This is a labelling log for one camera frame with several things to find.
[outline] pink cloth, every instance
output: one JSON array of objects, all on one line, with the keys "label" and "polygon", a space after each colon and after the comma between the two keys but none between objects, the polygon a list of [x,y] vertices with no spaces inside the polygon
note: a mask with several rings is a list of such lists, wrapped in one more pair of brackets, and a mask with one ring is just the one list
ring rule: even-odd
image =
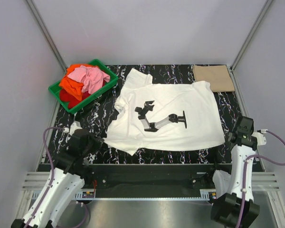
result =
[{"label": "pink cloth", "polygon": [[81,92],[86,91],[89,94],[95,93],[98,89],[103,86],[103,82],[109,82],[110,76],[105,72],[101,71],[98,67],[83,66],[75,68],[75,70],[68,75],[74,81],[81,82],[84,84]]}]

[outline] green plastic bin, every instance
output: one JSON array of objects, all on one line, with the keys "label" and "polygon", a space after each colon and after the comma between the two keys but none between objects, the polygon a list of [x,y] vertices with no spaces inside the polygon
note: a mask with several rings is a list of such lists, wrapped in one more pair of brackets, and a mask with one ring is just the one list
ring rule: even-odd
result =
[{"label": "green plastic bin", "polygon": [[88,105],[89,103],[91,103],[93,100],[95,100],[97,97],[99,97],[101,94],[103,94],[104,92],[106,92],[107,90],[109,90],[110,88],[112,88],[114,85],[117,84],[117,75],[114,74],[110,69],[108,69],[99,59],[94,59],[91,62],[88,63],[89,65],[93,65],[93,66],[99,66],[99,68],[104,71],[105,73],[107,73],[110,76],[110,81],[108,83],[106,83],[102,88],[100,88],[99,90],[97,90],[95,93],[91,94],[88,98],[86,98],[85,100],[83,100],[82,102],[80,102],[78,105],[76,105],[75,107],[68,109],[67,105],[68,102],[63,102],[59,99],[59,92],[62,89],[59,86],[60,81],[54,83],[53,85],[51,85],[48,90],[51,92],[51,94],[54,95],[54,97],[59,101],[59,103],[61,103],[61,105],[65,108],[65,110],[68,113],[71,114],[75,114],[76,112],[78,112],[80,109],[82,109],[83,107],[85,107],[86,105]]}]

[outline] white t-shirt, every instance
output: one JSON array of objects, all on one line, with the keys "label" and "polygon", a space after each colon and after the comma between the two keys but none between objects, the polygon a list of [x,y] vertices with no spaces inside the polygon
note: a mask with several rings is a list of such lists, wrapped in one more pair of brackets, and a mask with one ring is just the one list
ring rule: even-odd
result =
[{"label": "white t-shirt", "polygon": [[[170,114],[186,116],[182,122],[166,122],[156,132],[145,131],[136,107],[154,101],[145,114],[148,122],[159,122]],[[211,148],[225,142],[219,110],[210,83],[152,84],[152,75],[132,69],[117,98],[119,115],[109,125],[104,142],[133,155],[139,148],[166,151],[193,151]]]}]

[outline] white wall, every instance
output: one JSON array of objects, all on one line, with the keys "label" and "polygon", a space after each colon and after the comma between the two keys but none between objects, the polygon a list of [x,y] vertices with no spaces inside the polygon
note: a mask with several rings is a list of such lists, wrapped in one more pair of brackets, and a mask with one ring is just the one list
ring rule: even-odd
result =
[{"label": "white wall", "polygon": [[[285,139],[285,0],[275,1],[235,70],[255,128],[267,128]],[[267,136],[261,154],[285,162],[285,148]],[[274,171],[285,202],[285,167],[266,164]]]},{"label": "white wall", "polygon": [[0,0],[0,228],[11,226],[63,72],[23,0]]},{"label": "white wall", "polygon": [[34,2],[67,65],[230,65],[265,0]]}]

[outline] black marbled table surface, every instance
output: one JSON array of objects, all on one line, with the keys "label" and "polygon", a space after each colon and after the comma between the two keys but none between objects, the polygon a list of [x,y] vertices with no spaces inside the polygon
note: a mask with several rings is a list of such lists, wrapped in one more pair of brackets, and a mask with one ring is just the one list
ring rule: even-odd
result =
[{"label": "black marbled table surface", "polygon": [[[108,66],[119,78],[117,85],[76,114],[69,114],[60,106],[55,126],[70,127],[73,121],[79,121],[81,127],[88,129],[97,137],[104,138],[109,124],[117,118],[118,112],[114,109],[114,102],[132,68],[151,74],[154,84],[191,84],[195,82],[192,67],[193,65]],[[214,93],[214,96],[218,104],[223,131],[226,134],[232,129],[236,118],[241,115],[238,100],[235,92]],[[51,153],[58,153],[68,139],[67,134],[54,131],[49,144]],[[179,152],[141,148],[131,156],[115,148],[108,148],[103,143],[99,151],[88,156],[88,160],[91,164],[189,164],[213,163],[215,160],[221,163],[231,163],[231,154],[225,145],[221,145],[199,151]],[[42,163],[48,163],[48,159],[44,157]]]}]

